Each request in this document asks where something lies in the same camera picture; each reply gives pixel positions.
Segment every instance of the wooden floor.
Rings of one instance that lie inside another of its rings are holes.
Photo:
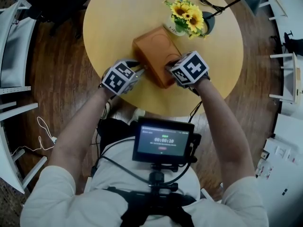
[[[226,98],[226,103],[246,133],[256,166],[265,140],[271,135],[278,110],[278,105],[268,94],[279,94],[281,91],[281,70],[278,61],[269,59],[274,50],[274,42],[270,41],[269,37],[276,35],[276,30],[273,22],[268,20],[270,15],[266,8],[260,9],[256,17],[252,17],[241,3],[233,6],[232,10],[241,28],[244,61],[240,78]],[[48,35],[50,27],[50,24],[40,24],[36,30],[36,38],[32,40],[33,55],[27,64],[27,84],[32,86],[32,91],[3,97],[4,102],[17,100],[18,105],[39,103],[38,109],[5,121],[12,150],[23,145],[32,149],[40,147],[39,135],[42,137],[43,146],[51,147],[51,140],[37,124],[37,116],[45,120],[53,136],[58,136],[100,82],[85,52],[83,39],[74,38],[71,23],[62,25],[53,38]],[[115,108],[117,113],[112,117],[124,121],[130,119],[135,109],[122,100],[116,103]],[[185,122],[188,117],[173,119]],[[202,134],[202,142],[196,152],[198,162],[194,164],[194,170],[201,187],[206,188],[215,198],[219,198],[217,189],[221,182],[220,170],[205,114],[196,115],[192,123],[196,125],[196,132]],[[49,157],[51,150],[39,150],[38,153]],[[19,160],[20,169],[27,174],[39,159],[39,156],[25,154]],[[96,146],[93,145],[83,162],[78,193],[83,190],[95,160]],[[31,188],[37,178],[38,175],[31,181]]]

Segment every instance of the black strap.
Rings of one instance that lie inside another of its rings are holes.
[[[128,203],[128,209],[121,217],[123,221],[121,227],[139,227],[145,223],[149,215],[168,216],[183,227],[194,227],[191,215],[182,208],[196,201],[191,196],[178,193],[153,196],[151,193],[126,192],[115,187],[108,187],[105,190],[119,194]]]

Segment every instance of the round wooden table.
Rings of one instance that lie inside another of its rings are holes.
[[[83,37],[84,44],[97,74],[115,61],[134,58],[133,39],[161,26],[170,16],[164,0],[91,0],[87,8]],[[191,0],[202,11],[215,12],[199,0]],[[224,0],[209,0],[226,6]],[[206,38],[177,37],[168,32],[181,53],[197,50],[208,64],[212,83],[226,98],[240,76],[243,63],[243,41],[237,20],[230,9],[216,16],[215,28]],[[161,89],[145,76],[131,92],[121,96],[125,101],[151,113],[164,116],[188,116],[200,98],[176,84]],[[204,112],[200,107],[198,113]]]

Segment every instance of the flower pot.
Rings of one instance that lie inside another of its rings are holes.
[[[163,25],[168,31],[170,31],[171,33],[173,33],[176,36],[184,36],[186,34],[185,31],[178,32],[176,30],[176,24],[171,21],[171,17],[169,17]]]

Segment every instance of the brown leather box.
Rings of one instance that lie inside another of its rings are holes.
[[[147,66],[155,84],[169,88],[175,83],[173,76],[165,70],[165,65],[177,60],[181,54],[163,27],[134,39],[133,47],[135,55]]]

